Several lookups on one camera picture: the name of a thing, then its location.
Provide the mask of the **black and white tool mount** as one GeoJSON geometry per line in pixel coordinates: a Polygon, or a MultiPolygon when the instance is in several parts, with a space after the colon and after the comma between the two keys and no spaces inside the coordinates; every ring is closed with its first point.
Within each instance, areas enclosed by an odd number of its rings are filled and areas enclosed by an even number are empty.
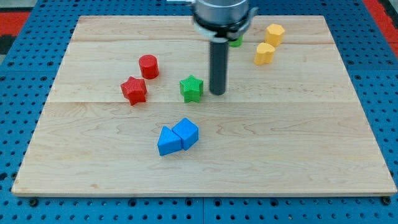
{"type": "Polygon", "coordinates": [[[250,9],[246,15],[238,22],[226,25],[211,24],[193,15],[193,25],[195,30],[211,42],[223,43],[238,40],[249,29],[252,19],[257,15],[258,8],[250,9]]]}

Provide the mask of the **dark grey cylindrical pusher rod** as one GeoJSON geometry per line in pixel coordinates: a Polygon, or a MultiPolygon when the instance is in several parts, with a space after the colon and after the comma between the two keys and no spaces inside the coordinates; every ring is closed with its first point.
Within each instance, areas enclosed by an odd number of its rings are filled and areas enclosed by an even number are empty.
{"type": "Polygon", "coordinates": [[[209,89],[214,95],[226,91],[229,43],[210,42],[209,89]]]}

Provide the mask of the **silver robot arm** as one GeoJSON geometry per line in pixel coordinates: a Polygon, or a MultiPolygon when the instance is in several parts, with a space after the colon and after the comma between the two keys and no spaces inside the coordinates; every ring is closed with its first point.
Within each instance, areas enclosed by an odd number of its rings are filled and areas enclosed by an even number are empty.
{"type": "Polygon", "coordinates": [[[169,0],[169,4],[192,7],[193,25],[209,40],[209,90],[223,95],[228,81],[229,43],[249,29],[258,8],[248,0],[169,0]]]}

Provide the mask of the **green block behind arm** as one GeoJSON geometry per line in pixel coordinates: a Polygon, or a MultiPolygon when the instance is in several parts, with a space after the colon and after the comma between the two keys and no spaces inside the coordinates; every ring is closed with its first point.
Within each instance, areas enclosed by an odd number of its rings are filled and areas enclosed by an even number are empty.
{"type": "Polygon", "coordinates": [[[240,47],[242,45],[242,42],[243,42],[243,36],[241,35],[236,40],[230,41],[229,46],[230,47],[240,47]]]}

